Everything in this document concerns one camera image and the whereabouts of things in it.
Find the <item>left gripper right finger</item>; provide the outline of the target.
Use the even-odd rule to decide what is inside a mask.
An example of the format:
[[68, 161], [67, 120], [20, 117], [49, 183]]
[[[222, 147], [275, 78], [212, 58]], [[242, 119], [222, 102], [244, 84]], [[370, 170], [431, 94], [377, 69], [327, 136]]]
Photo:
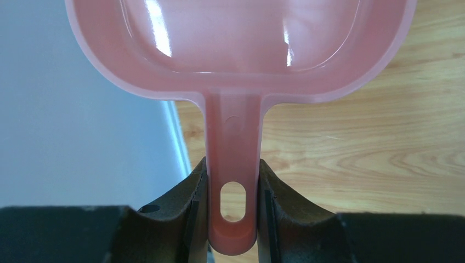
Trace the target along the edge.
[[259, 167], [259, 262], [464, 262], [464, 217], [332, 213]]

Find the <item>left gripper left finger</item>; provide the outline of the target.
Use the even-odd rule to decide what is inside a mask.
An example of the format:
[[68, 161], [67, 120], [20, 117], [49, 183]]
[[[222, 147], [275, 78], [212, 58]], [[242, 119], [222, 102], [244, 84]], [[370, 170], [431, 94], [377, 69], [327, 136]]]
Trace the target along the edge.
[[206, 162], [134, 210], [126, 205], [1, 209], [1, 262], [206, 262]]

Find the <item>pink plastic dustpan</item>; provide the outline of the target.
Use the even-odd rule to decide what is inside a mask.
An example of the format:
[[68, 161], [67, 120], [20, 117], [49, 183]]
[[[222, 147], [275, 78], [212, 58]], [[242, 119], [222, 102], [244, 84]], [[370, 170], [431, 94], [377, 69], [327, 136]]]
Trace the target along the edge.
[[66, 1], [73, 34], [111, 83], [194, 103], [205, 120], [208, 239], [257, 238], [263, 119], [282, 103], [342, 98], [391, 62], [416, 1]]

